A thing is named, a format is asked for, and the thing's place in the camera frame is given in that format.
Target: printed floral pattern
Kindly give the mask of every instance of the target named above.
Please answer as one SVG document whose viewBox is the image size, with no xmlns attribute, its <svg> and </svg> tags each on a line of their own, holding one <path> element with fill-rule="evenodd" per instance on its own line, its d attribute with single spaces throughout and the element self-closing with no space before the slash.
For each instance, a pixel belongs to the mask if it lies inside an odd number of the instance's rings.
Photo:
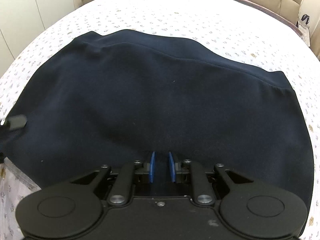
<svg viewBox="0 0 320 240">
<path fill-rule="evenodd" d="M 184 37 L 225 58 L 283 71 L 295 89 L 314 152 L 314 192 L 303 240 L 320 239 L 320 62 L 288 26 L 234 0 L 95 0 L 41 33 L 0 79 L 0 118 L 52 55 L 88 31 L 121 29 Z M 39 189 L 8 159 L 1 167 L 0 239 L 21 239 L 14 217 L 20 199 Z"/>
</svg>

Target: white bed sheet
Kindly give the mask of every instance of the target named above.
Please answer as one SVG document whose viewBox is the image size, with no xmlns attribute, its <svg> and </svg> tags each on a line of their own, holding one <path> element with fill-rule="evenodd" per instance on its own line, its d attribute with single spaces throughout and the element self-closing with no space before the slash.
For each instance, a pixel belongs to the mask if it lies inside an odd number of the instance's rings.
<svg viewBox="0 0 320 240">
<path fill-rule="evenodd" d="M 95 0 L 82 6 L 41 33 L 0 79 L 0 118 L 38 67 L 72 39 L 88 31 L 107 35 L 121 29 L 190 38 L 228 59 L 285 73 L 297 93 L 315 161 L 311 209 L 301 238 L 320 239 L 320 62 L 288 26 L 234 0 Z M 15 207 L 39 187 L 7 159 L 1 176 L 0 239 L 20 239 Z"/>
</svg>

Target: mattress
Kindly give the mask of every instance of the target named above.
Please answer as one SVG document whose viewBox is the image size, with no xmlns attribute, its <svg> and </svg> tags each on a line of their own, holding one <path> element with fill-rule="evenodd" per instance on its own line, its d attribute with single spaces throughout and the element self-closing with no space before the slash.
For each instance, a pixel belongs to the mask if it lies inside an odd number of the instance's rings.
<svg viewBox="0 0 320 240">
<path fill-rule="evenodd" d="M 75 37 L 132 29 L 198 41 L 225 58 L 283 71 L 302 109 L 314 152 L 314 190 L 302 239 L 319 236 L 320 62 L 288 26 L 234 0 L 95 0 L 41 33 L 0 79 L 0 118 L 7 116 L 33 73 Z M 0 239 L 21 239 L 18 202 L 39 190 L 10 160 L 1 167 Z"/>
</svg>

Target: dark navy garment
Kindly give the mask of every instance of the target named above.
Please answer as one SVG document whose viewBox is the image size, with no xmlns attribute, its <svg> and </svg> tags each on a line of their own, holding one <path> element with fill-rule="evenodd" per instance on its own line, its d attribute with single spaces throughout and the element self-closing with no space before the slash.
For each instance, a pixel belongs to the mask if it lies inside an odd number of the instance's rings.
<svg viewBox="0 0 320 240">
<path fill-rule="evenodd" d="M 2 151 L 40 187 L 158 151 L 215 163 L 292 191 L 310 207 L 313 153 L 294 90 L 196 41 L 131 30 L 74 39 L 32 76 Z"/>
</svg>

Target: silver bolt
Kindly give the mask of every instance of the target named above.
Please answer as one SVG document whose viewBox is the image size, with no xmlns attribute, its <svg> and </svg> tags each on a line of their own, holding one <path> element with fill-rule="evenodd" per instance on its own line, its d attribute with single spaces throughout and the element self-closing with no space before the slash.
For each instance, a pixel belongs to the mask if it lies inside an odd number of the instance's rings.
<svg viewBox="0 0 320 240">
<path fill-rule="evenodd" d="M 213 199 L 211 196 L 209 195 L 200 195 L 198 196 L 197 198 L 198 202 L 201 203 L 201 204 L 208 204 L 210 203 Z"/>
<path fill-rule="evenodd" d="M 165 205 L 165 202 L 163 202 L 163 201 L 157 202 L 158 207 L 163 207 L 164 205 Z"/>
<path fill-rule="evenodd" d="M 111 198 L 110 198 L 110 202 L 113 203 L 113 204 L 121 204 L 124 202 L 124 196 L 121 196 L 121 195 L 113 195 Z"/>
</svg>

